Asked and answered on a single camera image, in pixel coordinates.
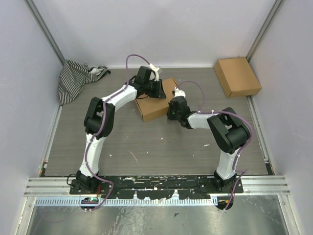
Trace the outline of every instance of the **cardboard box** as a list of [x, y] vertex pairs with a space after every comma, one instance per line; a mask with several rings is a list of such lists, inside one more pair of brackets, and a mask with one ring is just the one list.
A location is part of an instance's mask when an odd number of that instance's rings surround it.
[[166, 99], [145, 98], [136, 99], [137, 106], [140, 110], [143, 121], [150, 121], [167, 113], [169, 102], [174, 98], [173, 90], [177, 86], [174, 78], [169, 78], [162, 81], [163, 89], [166, 94]]
[[214, 69], [226, 97], [253, 95], [261, 89], [245, 57], [218, 60]]

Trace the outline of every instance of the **closed cardboard box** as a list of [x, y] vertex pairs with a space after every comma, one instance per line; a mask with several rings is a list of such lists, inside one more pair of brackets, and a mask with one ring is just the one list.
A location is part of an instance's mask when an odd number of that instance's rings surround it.
[[218, 60], [214, 69], [226, 97], [253, 95], [261, 89], [245, 57]]
[[177, 86], [173, 78], [162, 81], [166, 99], [157, 99], [147, 97], [145, 99], [136, 99], [137, 106], [141, 113], [143, 121], [150, 121], [160, 116], [166, 115], [169, 108], [169, 102], [174, 98], [173, 90]]

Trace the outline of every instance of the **robotic arm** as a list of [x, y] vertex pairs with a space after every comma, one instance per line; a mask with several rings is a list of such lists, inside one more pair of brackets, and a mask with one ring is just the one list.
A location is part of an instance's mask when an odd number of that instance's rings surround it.
[[[159, 68], [154, 67], [152, 64], [150, 64], [149, 67], [141, 66], [137, 76], [132, 77], [129, 83], [125, 84], [121, 89], [109, 96], [103, 98], [94, 97], [91, 100], [84, 120], [87, 137], [84, 156], [87, 155], [88, 165], [94, 174], [97, 175], [99, 172], [98, 164], [101, 149], [105, 139], [113, 129], [115, 112], [123, 105], [135, 100], [142, 94], [146, 94], [152, 98], [166, 98], [162, 86], [162, 79], [158, 77], [158, 70]], [[102, 117], [98, 113], [104, 111], [103, 102], [105, 101], [105, 125], [101, 133], [94, 138], [93, 135], [101, 128]], [[76, 189], [84, 187], [90, 192], [93, 192], [97, 185], [97, 179], [95, 179], [88, 170], [86, 161], [83, 159], [83, 163], [76, 173], [74, 187]]]
[[[175, 97], [169, 103], [167, 117], [178, 120], [182, 127], [188, 129], [210, 129], [221, 149], [220, 162], [214, 172], [214, 183], [223, 190], [236, 180], [236, 166], [239, 149], [250, 138], [250, 132], [238, 118], [227, 114], [198, 114], [190, 111], [185, 93], [178, 88], [173, 91]], [[223, 111], [234, 113], [232, 108]]]

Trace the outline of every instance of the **scratch mark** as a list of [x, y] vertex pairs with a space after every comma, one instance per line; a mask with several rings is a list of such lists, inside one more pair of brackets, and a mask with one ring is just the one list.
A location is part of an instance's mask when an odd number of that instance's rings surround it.
[[129, 152], [132, 154], [132, 156], [135, 158], [136, 162], [138, 163], [137, 158], [135, 157], [135, 155], [130, 150], [129, 150]]

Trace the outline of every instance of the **black metal plate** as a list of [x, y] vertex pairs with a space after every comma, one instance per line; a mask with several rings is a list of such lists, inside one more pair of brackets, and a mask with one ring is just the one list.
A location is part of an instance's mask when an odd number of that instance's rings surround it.
[[[213, 176], [100, 176], [103, 179], [114, 182], [114, 187], [109, 198], [133, 199], [136, 192], [139, 199], [149, 197], [150, 199], [171, 198], [177, 189], [180, 199], [205, 199], [210, 198], [210, 193], [230, 193], [229, 188], [220, 191], [213, 184]], [[101, 197], [105, 197], [110, 184], [101, 182]], [[242, 193], [241, 181], [236, 186], [235, 193]], [[84, 190], [70, 189], [70, 194], [95, 194]]]

